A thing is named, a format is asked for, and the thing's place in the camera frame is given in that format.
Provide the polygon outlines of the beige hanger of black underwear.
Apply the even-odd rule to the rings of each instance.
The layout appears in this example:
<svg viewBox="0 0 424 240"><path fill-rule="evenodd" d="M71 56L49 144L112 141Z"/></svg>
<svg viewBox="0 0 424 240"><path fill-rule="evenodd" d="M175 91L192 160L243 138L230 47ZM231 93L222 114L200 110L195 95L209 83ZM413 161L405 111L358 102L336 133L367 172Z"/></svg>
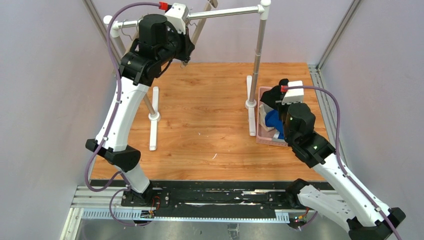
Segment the beige hanger of black underwear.
<svg viewBox="0 0 424 240"><path fill-rule="evenodd" d="M196 43L197 43L197 41L198 41L198 39L199 39L199 37L202 33L202 30L203 30L203 28L206 24L207 19L201 18L201 19L198 20L198 22L191 22L191 20L189 18L189 15L191 14L191 10L189 8L188 8L188 10L189 10L189 13L188 13L188 17L186 19L186 26L187 26L187 28L189 28L189 26L191 26L191 25L195 26L194 32L192 33L192 35L190 35L190 33L189 33L189 36L190 36L192 43L194 45L196 45ZM180 67L185 68L187 65L188 65L188 63L182 63L182 61L181 61Z"/></svg>

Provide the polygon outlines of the black underwear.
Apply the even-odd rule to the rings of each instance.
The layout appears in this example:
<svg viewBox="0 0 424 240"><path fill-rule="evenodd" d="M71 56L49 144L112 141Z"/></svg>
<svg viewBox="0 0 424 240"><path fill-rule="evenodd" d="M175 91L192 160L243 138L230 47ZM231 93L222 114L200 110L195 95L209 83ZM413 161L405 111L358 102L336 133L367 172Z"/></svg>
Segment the black underwear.
<svg viewBox="0 0 424 240"><path fill-rule="evenodd" d="M270 90L267 90L262 94L260 101L274 110L278 110L279 103L276 103L276 101L280 101L285 97L287 91L282 91L282 87L287 87L288 83L289 80L287 78L281 79L278 85L275 85Z"/></svg>

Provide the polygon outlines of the grey beige underwear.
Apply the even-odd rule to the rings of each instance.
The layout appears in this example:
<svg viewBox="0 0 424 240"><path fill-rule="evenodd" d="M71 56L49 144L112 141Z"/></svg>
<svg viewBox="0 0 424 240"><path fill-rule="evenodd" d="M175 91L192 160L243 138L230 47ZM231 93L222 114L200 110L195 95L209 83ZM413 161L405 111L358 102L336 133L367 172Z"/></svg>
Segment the grey beige underwear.
<svg viewBox="0 0 424 240"><path fill-rule="evenodd" d="M262 103L259 107L258 107L258 112L259 112L259 124L262 126L262 128L267 131L270 132L272 130L274 130L274 127L269 127L266 125L266 116L267 113L271 112L273 110L273 108L271 108L270 106L268 106L265 103Z"/></svg>

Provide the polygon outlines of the blue white underwear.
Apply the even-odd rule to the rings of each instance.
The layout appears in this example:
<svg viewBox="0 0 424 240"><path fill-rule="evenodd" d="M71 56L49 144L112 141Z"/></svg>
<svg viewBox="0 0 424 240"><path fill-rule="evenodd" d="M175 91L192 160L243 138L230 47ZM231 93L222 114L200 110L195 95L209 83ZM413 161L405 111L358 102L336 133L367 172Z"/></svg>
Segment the blue white underwear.
<svg viewBox="0 0 424 240"><path fill-rule="evenodd" d="M268 112L264 118L265 125L269 128L274 128L278 131L278 139L284 140L284 129L283 122L279 118L279 112L277 110L271 110Z"/></svg>

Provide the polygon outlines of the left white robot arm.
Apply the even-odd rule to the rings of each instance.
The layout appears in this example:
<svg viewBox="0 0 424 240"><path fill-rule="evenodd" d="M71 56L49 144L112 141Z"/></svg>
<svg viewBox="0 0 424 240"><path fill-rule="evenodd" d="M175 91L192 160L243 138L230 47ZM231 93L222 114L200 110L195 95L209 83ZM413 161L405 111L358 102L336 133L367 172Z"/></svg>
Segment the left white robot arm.
<svg viewBox="0 0 424 240"><path fill-rule="evenodd" d="M115 100L97 136L88 139L86 149L115 166L128 181L130 192L148 204L153 198L153 186L139 161L141 152L128 145L132 123L142 99L154 79L163 75L176 59L188 62L195 49L181 18L148 14L139 24L139 36L118 65Z"/></svg>

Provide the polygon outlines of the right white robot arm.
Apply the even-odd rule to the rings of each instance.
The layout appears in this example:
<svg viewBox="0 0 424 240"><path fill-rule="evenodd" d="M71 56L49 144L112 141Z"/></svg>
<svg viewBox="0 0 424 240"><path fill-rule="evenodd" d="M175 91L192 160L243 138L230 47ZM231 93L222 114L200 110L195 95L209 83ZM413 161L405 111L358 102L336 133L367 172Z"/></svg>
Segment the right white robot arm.
<svg viewBox="0 0 424 240"><path fill-rule="evenodd" d="M338 160L335 147L314 130L315 115L306 103L281 106L283 135L295 156L319 173L343 201L330 197L299 178L286 189L293 208L308 207L342 227L352 240L386 240L405 220L399 207L389 207L372 194Z"/></svg>

